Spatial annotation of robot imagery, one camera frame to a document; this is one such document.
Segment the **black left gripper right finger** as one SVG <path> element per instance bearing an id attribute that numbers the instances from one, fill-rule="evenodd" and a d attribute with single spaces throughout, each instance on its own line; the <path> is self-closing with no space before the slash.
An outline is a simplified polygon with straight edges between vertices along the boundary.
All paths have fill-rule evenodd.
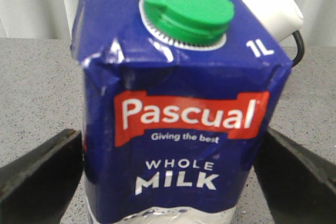
<path id="1" fill-rule="evenodd" d="M 275 223 L 335 223 L 335 164 L 269 128 L 256 175 Z"/>

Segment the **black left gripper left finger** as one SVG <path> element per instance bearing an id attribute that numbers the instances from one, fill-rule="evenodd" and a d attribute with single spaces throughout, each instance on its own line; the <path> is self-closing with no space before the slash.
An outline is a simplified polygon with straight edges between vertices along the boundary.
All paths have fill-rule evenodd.
<path id="1" fill-rule="evenodd" d="M 65 129 L 1 167 L 1 223 L 60 223 L 81 176 L 81 132 Z"/>

